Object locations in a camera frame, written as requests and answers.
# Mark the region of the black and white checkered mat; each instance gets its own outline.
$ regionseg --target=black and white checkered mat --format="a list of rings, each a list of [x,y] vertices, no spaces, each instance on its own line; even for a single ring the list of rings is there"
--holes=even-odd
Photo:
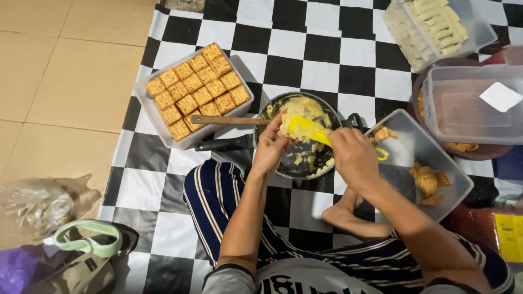
[[[523,44],[522,0],[475,1],[499,41],[473,58],[482,61],[506,44]],[[137,79],[216,42],[255,95],[250,116],[278,94],[306,91],[328,101],[344,118],[359,113],[370,127],[391,111],[406,108],[416,77],[382,20],[389,2],[207,0],[203,14],[157,5]],[[250,127],[226,127],[210,139],[251,132]],[[246,170],[252,156],[253,151],[168,149],[131,97],[99,215],[140,233],[136,250],[115,270],[117,293],[201,292],[211,267],[182,201],[184,177],[209,158]],[[474,180],[475,197],[521,190],[516,182],[496,178],[491,161],[457,161]],[[324,250],[352,244],[355,239],[319,220],[344,189],[334,171],[311,181],[274,176],[266,214],[297,247]],[[363,205],[358,215],[373,219],[374,210]]]

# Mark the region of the striped pants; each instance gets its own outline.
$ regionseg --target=striped pants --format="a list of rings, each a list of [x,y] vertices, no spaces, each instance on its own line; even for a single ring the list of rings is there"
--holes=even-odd
[[[227,223],[245,185],[240,169],[232,163],[207,160],[191,170],[184,182],[184,201],[189,208],[203,247],[216,266]],[[494,293],[510,293],[514,278],[503,259],[487,246],[468,242],[454,234],[483,269]],[[285,258],[314,258],[329,263],[384,293],[419,293],[422,272],[395,232],[385,240],[369,241],[323,252],[292,246],[274,231],[264,216],[257,267]]]

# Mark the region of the person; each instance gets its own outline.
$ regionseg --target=person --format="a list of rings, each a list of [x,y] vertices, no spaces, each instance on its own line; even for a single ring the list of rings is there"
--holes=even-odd
[[[328,134],[347,190],[322,218],[374,240],[323,252],[294,247],[264,215],[268,177],[293,144],[280,125],[278,115],[260,134],[246,179],[232,163],[214,160],[185,178],[184,201],[214,268],[203,293],[512,291],[513,276],[499,255],[445,230],[380,177],[376,152],[356,129]],[[393,229],[352,215],[358,197],[379,209]]]

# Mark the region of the plastic bag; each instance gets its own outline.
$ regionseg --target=plastic bag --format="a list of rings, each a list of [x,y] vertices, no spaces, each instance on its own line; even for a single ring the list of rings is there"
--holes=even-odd
[[[0,185],[0,210],[16,217],[33,240],[47,238],[69,221],[74,203],[51,179],[32,178]]]
[[[38,260],[23,248],[0,251],[0,292],[19,294],[33,282]]]

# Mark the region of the brown bowl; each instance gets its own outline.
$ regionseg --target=brown bowl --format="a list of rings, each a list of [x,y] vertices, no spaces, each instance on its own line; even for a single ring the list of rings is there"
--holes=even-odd
[[[427,77],[428,71],[439,66],[482,66],[482,64],[477,61],[466,58],[448,58],[436,61],[435,63],[433,63],[432,65],[430,65],[429,67],[427,67],[419,73],[418,78],[412,86],[412,96],[411,99],[408,101],[407,112],[450,155],[455,155],[468,160],[489,160],[500,157],[501,155],[510,151],[510,149],[514,147],[513,145],[479,144],[479,148],[472,152],[461,152],[446,145],[429,130],[429,128],[425,124],[425,120],[421,117],[421,114],[419,113],[417,98],[419,94],[419,89],[421,88],[423,81]]]

